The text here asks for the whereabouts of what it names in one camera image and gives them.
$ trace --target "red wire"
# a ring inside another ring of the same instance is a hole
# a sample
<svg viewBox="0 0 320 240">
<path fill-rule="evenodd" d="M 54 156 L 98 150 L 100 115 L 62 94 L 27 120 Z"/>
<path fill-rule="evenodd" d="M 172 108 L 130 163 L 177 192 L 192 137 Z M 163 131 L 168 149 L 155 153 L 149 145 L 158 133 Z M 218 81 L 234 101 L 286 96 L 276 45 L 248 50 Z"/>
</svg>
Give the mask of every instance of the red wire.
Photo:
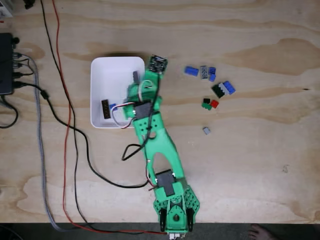
<svg viewBox="0 0 320 240">
<path fill-rule="evenodd" d="M 65 79 L 64 79 L 64 75 L 63 75 L 63 70 L 62 70 L 62 65 L 61 65 L 61 60 L 60 60 L 60 54 L 59 54 L 59 31 L 60 31 L 60 20 L 59 20 L 59 15 L 57 12 L 57 8 L 56 8 L 56 4 L 55 4 L 55 0 L 52 0 L 52 5 L 53 5 L 53 9 L 54 9 L 54 13 L 56 16 L 56 21 L 57 21 L 57 29 L 56 29 L 56 54 L 57 54 L 57 58 L 58 58 L 58 63 L 59 63 L 59 70 L 61 73 L 61 82 L 63 85 L 63 88 L 65 90 L 65 94 L 66 96 L 69 98 L 69 92 L 65 83 Z M 112 234 L 114 232 L 112 231 L 103 231 L 103 230 L 94 230 L 85 226 L 81 226 L 78 225 L 76 223 L 74 223 L 72 221 L 72 219 L 70 218 L 70 216 L 67 213 L 67 209 L 66 209 L 66 171 L 67 171 L 67 140 L 68 140 L 68 135 L 69 135 L 69 127 L 70 127 L 70 121 L 71 121 L 71 105 L 69 103 L 69 115 L 68 115 L 68 124 L 67 124 L 67 128 L 66 128 L 66 133 L 65 133 L 65 138 L 64 138 L 64 154 L 63 154 L 63 195 L 62 195 L 62 207 L 63 207 L 63 211 L 64 214 L 66 216 L 66 218 L 69 220 L 69 222 L 78 228 L 90 231 L 90 232 L 94 232 L 94 233 L 102 233 L 102 234 Z M 156 231 L 145 231 L 145 230 L 139 230 L 139 229 L 130 229 L 130 230 L 119 230 L 117 232 L 123 232 L 123 233 L 146 233 L 146 234 L 160 234 L 160 235 L 165 235 L 165 232 L 156 232 Z"/>
</svg>

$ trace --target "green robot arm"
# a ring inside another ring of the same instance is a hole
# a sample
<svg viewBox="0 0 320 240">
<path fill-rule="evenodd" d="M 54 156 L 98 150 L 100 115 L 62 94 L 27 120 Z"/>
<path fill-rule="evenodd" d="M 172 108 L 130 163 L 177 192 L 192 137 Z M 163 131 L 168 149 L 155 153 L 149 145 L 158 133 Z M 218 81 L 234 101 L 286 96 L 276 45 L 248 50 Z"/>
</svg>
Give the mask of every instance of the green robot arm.
<svg viewBox="0 0 320 240">
<path fill-rule="evenodd" d="M 149 67 L 145 71 L 144 80 L 152 84 L 147 87 L 141 86 L 144 84 L 143 81 L 132 84 L 128 88 L 127 101 L 135 102 L 136 106 L 148 103 L 150 106 L 150 101 L 154 99 L 158 88 L 158 81 L 162 77 L 162 73 L 153 72 Z M 164 126 L 160 113 L 161 102 L 162 98 L 158 96 L 151 116 L 150 135 L 152 137 L 145 143 L 143 151 L 149 180 L 154 187 L 155 201 L 153 206 L 158 214 L 161 231 L 167 232 L 171 239 L 175 239 L 192 231 L 200 203 L 187 184 L 176 146 Z M 139 115 L 135 105 L 125 106 L 123 109 L 127 118 L 136 118 Z M 135 133 L 141 145 L 147 136 L 148 123 L 149 115 L 133 121 Z M 170 163 L 171 169 L 155 173 L 153 164 L 156 153 L 164 155 Z"/>
</svg>

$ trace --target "wire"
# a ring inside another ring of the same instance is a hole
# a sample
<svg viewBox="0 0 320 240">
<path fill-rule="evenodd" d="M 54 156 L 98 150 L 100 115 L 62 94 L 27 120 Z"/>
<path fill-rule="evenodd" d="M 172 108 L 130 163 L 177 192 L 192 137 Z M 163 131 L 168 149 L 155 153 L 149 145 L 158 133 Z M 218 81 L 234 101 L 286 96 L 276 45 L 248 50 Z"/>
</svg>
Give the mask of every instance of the wire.
<svg viewBox="0 0 320 240">
<path fill-rule="evenodd" d="M 30 67 L 29 60 L 31 60 L 31 62 L 33 63 L 33 65 L 34 65 L 34 69 L 32 69 L 32 71 L 34 72 L 33 84 L 39 86 L 39 73 L 38 73 L 38 68 L 37 68 L 35 61 L 28 55 L 23 54 L 23 56 L 25 56 L 26 59 L 21 60 L 21 62 L 27 60 L 27 64 L 29 67 Z M 38 148 L 39 148 L 40 159 L 41 159 L 41 189 L 42 189 L 42 199 L 43 199 L 43 203 L 44 203 L 44 209 L 45 209 L 46 215 L 48 216 L 52 227 L 55 230 L 57 230 L 59 232 L 73 231 L 73 230 L 75 230 L 74 228 L 65 229 L 65 228 L 58 226 L 56 224 L 55 219 L 54 219 L 54 217 L 50 211 L 50 208 L 49 208 L 48 199 L 47 199 L 47 177 L 46 177 L 46 165 L 45 165 L 45 150 L 44 150 L 44 145 L 43 145 L 43 140 L 42 140 L 41 106 L 40 106 L 39 90 L 36 88 L 34 89 L 34 98 L 35 98 L 36 121 L 37 121 L 37 132 L 36 133 L 37 133 Z"/>
<path fill-rule="evenodd" d="M 65 79 L 64 79 L 64 75 L 63 75 L 63 71 L 62 71 L 62 66 L 61 66 L 61 59 L 60 59 L 60 53 L 59 53 L 59 31 L 60 31 L 60 20 L 59 20 L 59 15 L 56 9 L 56 4 L 55 4 L 55 0 L 52 0 L 52 5 L 53 5 L 53 9 L 54 9 L 54 13 L 56 16 L 56 21 L 57 21 L 57 29 L 56 29 L 56 38 L 55 38 L 55 50 L 56 50 L 56 55 L 58 58 L 58 63 L 59 63 L 59 69 L 60 69 L 60 78 L 61 78 L 61 82 L 63 85 L 63 89 L 65 92 L 65 95 L 68 98 L 69 101 L 69 105 L 68 105 L 68 123 L 67 123 L 67 128 L 66 128 L 66 132 L 65 132 L 65 138 L 64 138 L 64 153 L 63 153 L 63 194 L 62 194 L 62 206 L 63 206 L 63 211 L 64 214 L 66 215 L 66 217 L 68 218 L 68 220 L 72 223 L 70 217 L 68 216 L 68 213 L 66 211 L 66 207 L 65 207 L 65 201 L 66 201 L 66 178 L 67 178 L 67 141 L 68 141 L 68 135 L 69 135 L 69 129 L 70 129 L 70 121 L 71 121 L 71 101 L 69 99 L 69 93 L 68 93 L 68 89 L 65 83 Z M 76 117 L 74 116 L 73 119 L 73 125 L 75 126 L 75 121 Z M 74 140 L 76 141 L 76 132 L 74 131 Z M 76 156 L 77 158 L 77 163 L 75 168 L 78 167 L 78 154 Z"/>
<path fill-rule="evenodd" d="M 16 88 L 18 87 L 24 87 L 24 86 L 31 86 L 31 87 L 34 87 L 38 90 L 40 90 L 40 94 L 41 96 L 47 101 L 49 107 L 50 107 L 50 110 L 54 116 L 54 118 L 59 122 L 61 123 L 62 125 L 64 126 L 68 126 L 67 123 L 63 122 L 56 114 L 55 110 L 54 110 L 54 107 L 49 99 L 49 96 L 47 94 L 46 91 L 44 91 L 42 88 L 40 88 L 38 85 L 35 85 L 35 84 L 31 84 L 31 83 L 26 83 L 26 82 L 21 82 L 21 81 L 16 81 L 14 82 L 14 86 Z M 120 187 L 120 188 L 126 188 L 126 189 L 134 189 L 134 188 L 142 188 L 144 186 L 146 186 L 148 184 L 148 181 L 146 181 L 144 184 L 141 184 L 141 185 L 130 185 L 130 186 L 125 186 L 125 185 L 120 185 L 120 184 L 117 184 L 117 183 L 114 183 L 110 180 L 108 180 L 107 178 L 105 178 L 104 176 L 100 175 L 98 172 L 96 172 L 96 170 L 92 167 L 91 165 L 91 162 L 90 162 L 90 153 L 89 153 L 89 141 L 88 141 L 88 138 L 87 136 L 85 135 L 85 133 L 83 131 L 81 131 L 80 129 L 78 128 L 75 128 L 73 126 L 69 126 L 71 129 L 74 129 L 75 131 L 77 131 L 78 133 L 80 133 L 84 139 L 85 139 L 85 144 L 86 144 L 86 155 L 87 155 L 87 160 L 88 160 L 88 164 L 89 164 L 89 167 L 90 169 L 93 171 L 94 174 L 96 174 L 98 177 L 100 177 L 101 179 L 103 179 L 104 181 L 106 181 L 107 183 L 111 184 L 111 185 L 114 185 L 116 187 Z M 85 229 L 85 230 L 88 230 L 88 231 L 91 231 L 91 232 L 95 232 L 95 233 L 147 233 L 147 234 L 160 234 L 160 235 L 163 235 L 163 234 L 166 234 L 165 232 L 156 232 L 156 231 L 145 231 L 145 230 L 139 230 L 139 229 L 130 229 L 130 230 L 120 230 L 120 231 L 104 231 L 104 230 L 97 230 L 97 229 L 91 229 L 91 228 L 87 228 L 87 227 L 84 227 L 82 225 L 79 225 L 79 224 L 76 224 L 74 223 L 71 218 L 68 216 L 68 214 L 66 214 L 66 217 L 68 218 L 68 220 L 76 227 L 78 228 L 82 228 L 82 229 Z"/>
<path fill-rule="evenodd" d="M 143 88 L 143 85 L 145 83 L 150 83 L 151 86 L 145 86 L 145 88 L 152 88 L 154 86 L 154 83 L 148 79 L 145 79 L 143 80 L 142 82 L 139 83 L 139 86 L 138 86 L 138 98 L 139 98 L 139 101 L 142 102 L 143 99 L 142 99 L 142 88 Z"/>
<path fill-rule="evenodd" d="M 55 16 L 56 16 L 56 20 L 57 20 L 57 32 L 56 32 L 56 52 L 57 52 L 57 57 L 58 57 L 58 61 L 59 61 L 59 66 L 54 54 L 54 50 L 52 47 L 52 42 L 51 42 L 51 38 L 50 38 L 50 34 L 49 34 L 49 30 L 48 30 L 48 25 L 47 25 L 47 20 L 46 20 L 46 12 L 45 12 L 45 8 L 44 8 L 44 3 L 42 0 L 40 0 L 41 3 L 41 8 L 42 8 L 42 16 L 43 16 L 43 22 L 44 22 L 44 27 L 45 27 L 45 31 L 46 31 L 46 35 L 49 41 L 49 46 L 50 46 L 50 51 L 51 51 L 51 55 L 54 61 L 54 64 L 56 66 L 56 69 L 59 73 L 60 76 L 60 80 L 63 86 L 63 90 L 65 93 L 65 96 L 68 100 L 69 106 L 68 106 L 68 110 L 69 110 L 69 114 L 68 114 L 68 124 L 67 124 L 67 129 L 66 129 L 66 134 L 65 134 L 65 139 L 64 139 L 64 156 L 63 156 L 63 162 L 64 162 L 64 171 L 63 171 L 63 195 L 62 195 L 62 201 L 64 201 L 65 199 L 65 188 L 66 188 L 66 153 L 67 153 L 67 139 L 68 139 L 68 134 L 69 134 L 69 125 L 70 125 L 70 120 L 71 120 L 71 111 L 72 110 L 72 115 L 73 115 L 73 126 L 74 128 L 76 128 L 76 113 L 74 110 L 74 107 L 72 105 L 72 102 L 70 100 L 69 97 L 69 93 L 68 93 L 68 89 L 67 86 L 65 84 L 65 80 L 64 80 L 64 76 L 63 76 L 63 72 L 62 72 L 62 67 L 61 67 L 61 60 L 60 60 L 60 55 L 59 55 L 59 29 L 60 29 L 60 21 L 59 21 L 59 16 L 56 10 L 56 5 L 55 2 L 52 0 L 52 4 L 53 4 L 53 8 L 54 8 L 54 12 L 55 12 Z M 73 137 L 74 137 L 74 147 L 75 147 L 75 152 L 76 152 L 76 157 L 75 157 L 75 167 L 74 167 L 74 176 L 73 176 L 73 181 L 74 181 L 74 185 L 76 186 L 76 181 L 77 181 L 77 169 L 78 169 L 78 159 L 79 159 L 79 151 L 78 151 L 78 143 L 77 143 L 77 137 L 76 137 L 76 131 L 75 129 L 73 129 Z M 74 189 L 74 195 L 77 196 L 77 189 Z M 77 210 L 79 212 L 79 214 L 82 216 L 82 213 L 79 209 L 78 206 L 78 200 L 77 198 L 75 198 L 75 202 L 76 202 L 76 207 Z"/>
<path fill-rule="evenodd" d="M 14 234 L 18 239 L 24 240 L 17 232 L 15 232 L 14 230 L 12 230 L 11 228 L 6 227 L 6 226 L 3 226 L 3 225 L 0 225 L 0 228 L 5 229 L 5 230 L 11 232 L 11 233 Z"/>
<path fill-rule="evenodd" d="M 28 62 L 28 64 L 24 64 L 24 63 L 20 63 L 20 64 L 22 66 L 25 66 L 25 67 L 27 67 L 27 68 L 29 68 L 31 70 L 31 73 L 23 73 L 24 76 L 30 76 L 30 75 L 35 74 L 35 71 L 30 67 L 29 62 Z"/>
<path fill-rule="evenodd" d="M 13 109 L 14 112 L 15 112 L 15 118 L 14 118 L 14 120 L 13 120 L 12 123 L 10 123 L 10 124 L 7 125 L 7 126 L 0 126 L 0 129 L 8 129 L 8 128 L 10 128 L 10 127 L 12 127 L 13 125 L 16 124 L 16 122 L 17 122 L 17 120 L 18 120 L 18 117 L 19 117 L 19 113 L 18 113 L 18 110 L 17 110 L 14 106 L 12 106 L 10 103 L 8 103 L 8 102 L 6 101 L 5 95 L 1 95 L 1 99 L 2 99 L 3 105 L 5 105 L 5 106 L 6 106 L 7 108 L 9 108 L 9 109 Z"/>
<path fill-rule="evenodd" d="M 120 123 L 117 121 L 117 119 L 116 119 L 115 116 L 114 116 L 114 111 L 115 111 L 115 109 L 117 109 L 117 108 L 122 108 L 122 107 L 124 107 L 124 106 L 132 105 L 132 104 L 135 104 L 135 103 L 134 103 L 133 101 L 131 101 L 131 102 L 126 102 L 126 103 L 123 103 L 123 104 L 115 105 L 115 106 L 113 106 L 113 107 L 111 108 L 111 116 L 112 116 L 112 119 L 113 119 L 115 125 L 117 125 L 117 126 L 118 126 L 119 128 L 121 128 L 121 129 L 126 129 L 127 127 L 129 127 L 130 124 L 132 123 L 132 121 L 133 121 L 135 118 L 131 118 L 131 120 L 130 120 L 126 125 L 121 126 Z"/>
<path fill-rule="evenodd" d="M 71 109 L 72 109 L 72 113 L 73 113 L 73 132 L 74 132 L 74 144 L 75 144 L 75 149 L 76 149 L 76 162 L 75 162 L 75 168 L 74 168 L 74 197 L 75 197 L 75 202 L 76 202 L 76 207 L 77 207 L 77 210 L 79 212 L 79 214 L 81 215 L 82 219 L 86 222 L 86 219 L 84 218 L 83 214 L 81 213 L 81 210 L 79 208 L 79 204 L 78 204 L 78 199 L 77 199 L 77 169 L 78 169 L 78 158 L 79 158 L 79 153 L 78 153 L 78 147 L 77 147 L 77 140 L 76 140 L 76 115 L 75 115 L 75 111 L 74 111 L 74 108 L 72 106 L 72 103 L 70 101 L 70 98 L 69 98 L 69 94 L 68 94 L 68 91 L 66 89 L 66 86 L 65 84 L 63 83 L 64 82 L 64 78 L 63 78 L 63 74 L 61 72 L 61 70 L 59 69 L 58 67 L 58 64 L 57 64 L 57 60 L 55 58 L 55 54 L 54 54 L 54 51 L 53 51 L 53 47 L 52 47 L 52 42 L 51 42 L 51 38 L 50 38 L 50 35 L 49 35 L 49 31 L 48 31 L 48 26 L 47 26 L 47 21 L 46 21 L 46 13 L 45 13 L 45 9 L 44 9 L 44 4 L 43 4 L 43 1 L 40 0 L 40 3 L 41 3 L 41 8 L 42 8 L 42 16 L 43 16 L 43 21 L 44 21 L 44 26 L 45 26 L 45 30 L 46 30 L 46 34 L 47 34 L 47 37 L 48 37 L 48 41 L 49 41 L 49 46 L 50 46 L 50 51 L 51 51 L 51 54 L 52 54 L 52 58 L 54 60 L 54 64 L 56 66 L 56 69 L 58 70 L 59 72 L 59 75 L 60 75 L 60 78 L 61 78 L 61 81 L 62 81 L 62 85 L 63 85 L 63 89 L 64 89 L 64 92 L 65 92 L 65 95 L 68 99 L 68 102 L 69 102 L 69 105 L 71 106 Z M 60 22 L 59 22 L 59 16 L 57 14 L 57 10 L 56 10 L 56 6 L 55 6 L 55 3 L 54 1 L 52 1 L 53 3 L 53 7 L 54 7 L 54 11 L 55 11 L 55 14 L 56 14 L 56 17 L 57 17 L 57 22 L 58 22 L 58 29 L 57 29 L 57 40 L 58 40 L 58 34 L 59 34 L 59 27 L 60 27 Z M 89 159 L 89 145 L 88 145 L 88 140 L 86 139 L 86 147 L 87 147 L 87 160 L 88 160 L 88 164 L 89 164 L 89 167 L 90 169 L 98 176 L 100 177 L 101 179 L 103 179 L 104 181 L 109 181 L 108 179 L 104 178 L 103 176 L 101 176 L 99 173 L 97 173 L 91 166 L 91 163 L 90 163 L 90 159 Z M 141 185 L 137 185 L 137 186 L 123 186 L 123 185 L 120 185 L 120 184 L 116 184 L 116 183 L 113 183 L 111 181 L 108 182 L 109 184 L 112 184 L 116 187 L 120 187 L 120 188 L 142 188 L 144 187 L 148 182 L 144 183 L 144 184 L 141 184 Z"/>
<path fill-rule="evenodd" d="M 124 152 L 122 154 L 122 157 L 121 157 L 122 161 L 126 161 L 129 158 L 131 158 L 132 156 L 134 156 L 135 154 L 137 154 L 147 144 L 147 142 L 148 142 L 148 140 L 150 138 L 152 115 L 155 114 L 154 107 L 155 107 L 155 104 L 156 104 L 156 101 L 157 101 L 157 98 L 158 98 L 158 95 L 159 95 L 159 90 L 160 90 L 160 73 L 158 73 L 157 88 L 156 88 L 156 92 L 155 92 L 155 95 L 154 95 L 154 98 L 153 98 L 153 101 L 152 101 L 152 106 L 151 106 L 150 112 L 149 112 L 149 119 L 148 119 L 146 138 L 144 139 L 144 141 L 143 141 L 143 143 L 141 145 L 132 143 L 132 144 L 129 144 L 128 146 L 126 146 L 125 149 L 124 149 Z M 137 147 L 137 146 L 139 146 L 138 149 L 136 149 L 135 151 L 130 153 L 128 156 L 126 156 L 126 153 L 127 153 L 128 149 L 130 147 Z"/>
</svg>

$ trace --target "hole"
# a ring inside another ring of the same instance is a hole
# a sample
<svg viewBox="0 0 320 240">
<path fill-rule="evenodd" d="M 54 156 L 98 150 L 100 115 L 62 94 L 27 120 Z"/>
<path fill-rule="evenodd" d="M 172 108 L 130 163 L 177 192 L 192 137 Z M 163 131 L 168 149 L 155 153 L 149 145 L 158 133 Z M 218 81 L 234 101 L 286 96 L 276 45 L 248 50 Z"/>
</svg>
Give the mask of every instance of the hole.
<svg viewBox="0 0 320 240">
<path fill-rule="evenodd" d="M 154 139 L 155 137 L 156 137 L 156 132 L 155 131 L 152 131 L 151 133 L 150 133 L 150 139 Z"/>
</svg>

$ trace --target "lego brick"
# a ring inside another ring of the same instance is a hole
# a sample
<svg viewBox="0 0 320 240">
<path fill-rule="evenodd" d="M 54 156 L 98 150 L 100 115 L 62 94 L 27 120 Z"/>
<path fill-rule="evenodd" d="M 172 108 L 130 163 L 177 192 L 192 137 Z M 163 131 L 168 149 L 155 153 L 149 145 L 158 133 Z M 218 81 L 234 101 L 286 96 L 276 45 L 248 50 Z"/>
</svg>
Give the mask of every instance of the lego brick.
<svg viewBox="0 0 320 240">
<path fill-rule="evenodd" d="M 210 104 L 208 103 L 202 103 L 201 106 L 204 108 L 204 109 L 208 109 L 209 111 L 212 109 L 212 106 L 210 106 Z"/>
<path fill-rule="evenodd" d="M 217 95 L 218 98 L 221 98 L 225 95 L 225 93 L 221 90 L 218 84 L 214 85 L 211 89 Z"/>
<path fill-rule="evenodd" d="M 111 111 L 111 109 L 115 106 L 115 105 L 117 105 L 116 103 L 113 103 L 113 104 L 110 104 L 109 105 L 109 108 L 110 108 L 110 111 Z"/>
<path fill-rule="evenodd" d="M 213 107 L 214 109 L 216 109 L 218 105 L 219 105 L 219 102 L 216 100 L 212 100 L 210 102 L 210 106 Z"/>
<path fill-rule="evenodd" d="M 201 79 L 208 79 L 208 68 L 207 66 L 200 67 Z"/>
<path fill-rule="evenodd" d="M 210 82 L 214 82 L 215 79 L 216 79 L 216 75 L 215 74 L 210 74 L 209 81 Z"/>
<path fill-rule="evenodd" d="M 209 73 L 209 74 L 214 74 L 214 75 L 215 75 L 215 74 L 216 74 L 216 68 L 215 68 L 215 67 L 212 67 L 212 66 L 211 66 L 211 67 L 209 67 L 209 71 L 208 71 L 208 73 Z"/>
<path fill-rule="evenodd" d="M 204 102 L 205 104 L 209 104 L 209 103 L 210 103 L 210 98 L 204 98 L 204 99 L 203 99 L 203 102 Z"/>
<path fill-rule="evenodd" d="M 202 128 L 202 130 L 204 131 L 205 135 L 208 135 L 209 133 L 211 133 L 210 129 L 207 126 Z"/>
<path fill-rule="evenodd" d="M 229 91 L 228 89 L 225 87 L 225 85 L 221 82 L 218 84 L 219 88 L 222 90 L 222 92 L 224 93 L 224 95 L 229 95 Z"/>
<path fill-rule="evenodd" d="M 229 81 L 225 81 L 223 83 L 223 85 L 225 86 L 225 88 L 229 91 L 229 94 L 233 94 L 234 92 L 236 92 L 236 89 L 234 88 L 234 86 L 231 85 L 231 83 Z"/>
<path fill-rule="evenodd" d="M 194 68 L 192 66 L 186 66 L 184 69 L 184 73 L 196 77 L 196 76 L 198 76 L 199 69 Z"/>
<path fill-rule="evenodd" d="M 111 118 L 108 99 L 102 100 L 101 104 L 102 104 L 102 112 L 103 112 L 104 119 Z"/>
</svg>

